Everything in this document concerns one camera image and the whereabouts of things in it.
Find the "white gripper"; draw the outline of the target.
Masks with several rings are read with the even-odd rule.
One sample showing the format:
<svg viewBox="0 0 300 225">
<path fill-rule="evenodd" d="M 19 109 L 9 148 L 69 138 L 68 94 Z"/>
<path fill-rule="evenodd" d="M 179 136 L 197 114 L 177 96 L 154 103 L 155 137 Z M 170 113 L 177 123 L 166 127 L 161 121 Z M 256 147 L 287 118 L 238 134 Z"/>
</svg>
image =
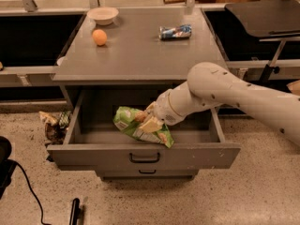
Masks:
<svg viewBox="0 0 300 225">
<path fill-rule="evenodd" d="M 139 129 L 145 133 L 152 133 L 162 129 L 163 122 L 167 126 L 174 126 L 185 119 L 172 108 L 170 102 L 172 91 L 172 89 L 165 91 L 146 108 L 148 113 L 154 112 L 154 116 L 148 115 L 139 118 Z"/>
</svg>

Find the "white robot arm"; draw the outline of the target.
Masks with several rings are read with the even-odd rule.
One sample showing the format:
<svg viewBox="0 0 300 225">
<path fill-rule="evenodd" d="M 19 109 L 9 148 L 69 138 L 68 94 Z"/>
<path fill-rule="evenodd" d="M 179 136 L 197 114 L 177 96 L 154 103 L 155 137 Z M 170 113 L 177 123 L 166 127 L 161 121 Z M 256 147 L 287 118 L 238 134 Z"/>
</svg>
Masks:
<svg viewBox="0 0 300 225">
<path fill-rule="evenodd" d="M 190 69 L 187 80 L 159 95 L 146 112 L 141 129 L 155 132 L 197 112 L 222 104 L 233 106 L 300 144 L 300 97 L 245 82 L 211 62 Z"/>
</svg>

